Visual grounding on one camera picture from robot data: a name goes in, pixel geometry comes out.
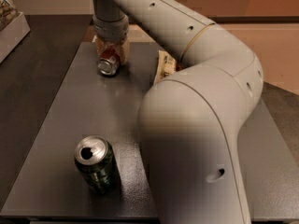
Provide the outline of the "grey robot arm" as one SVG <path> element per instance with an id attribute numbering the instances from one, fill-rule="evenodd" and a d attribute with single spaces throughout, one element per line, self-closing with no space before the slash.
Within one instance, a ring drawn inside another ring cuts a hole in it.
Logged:
<path id="1" fill-rule="evenodd" d="M 93 0 L 104 38 L 133 19 L 182 65 L 154 84 L 137 128 L 162 224 L 251 224 L 238 158 L 240 129 L 260 100 L 263 69 L 242 41 L 175 0 Z"/>

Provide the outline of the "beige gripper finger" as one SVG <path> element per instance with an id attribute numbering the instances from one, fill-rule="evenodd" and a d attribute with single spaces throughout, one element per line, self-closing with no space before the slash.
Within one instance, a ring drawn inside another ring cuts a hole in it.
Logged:
<path id="1" fill-rule="evenodd" d="M 100 37 L 96 36 L 95 37 L 95 46 L 96 46 L 96 50 L 97 50 L 98 59 L 101 59 L 102 54 L 107 49 L 107 42 L 102 40 Z"/>
<path id="2" fill-rule="evenodd" d="M 126 39 L 119 45 L 119 54 L 121 59 L 121 65 L 126 65 L 130 54 L 130 41 Z"/>

